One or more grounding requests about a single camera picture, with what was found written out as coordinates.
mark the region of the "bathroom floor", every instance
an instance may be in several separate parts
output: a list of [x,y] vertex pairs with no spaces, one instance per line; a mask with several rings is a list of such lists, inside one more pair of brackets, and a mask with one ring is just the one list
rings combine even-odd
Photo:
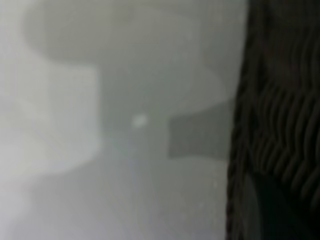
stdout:
[[244,0],[2,0],[0,240],[224,239]]

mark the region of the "dark fabric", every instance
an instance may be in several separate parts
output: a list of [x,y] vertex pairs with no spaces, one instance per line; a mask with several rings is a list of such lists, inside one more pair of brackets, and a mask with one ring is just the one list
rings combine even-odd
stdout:
[[226,239],[243,239],[248,169],[319,236],[320,1],[252,0],[231,136]]

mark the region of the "white wall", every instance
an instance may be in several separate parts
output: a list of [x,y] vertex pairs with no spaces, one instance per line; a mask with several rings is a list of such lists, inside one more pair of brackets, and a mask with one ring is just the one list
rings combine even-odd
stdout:
[[223,239],[244,0],[1,0],[0,239]]

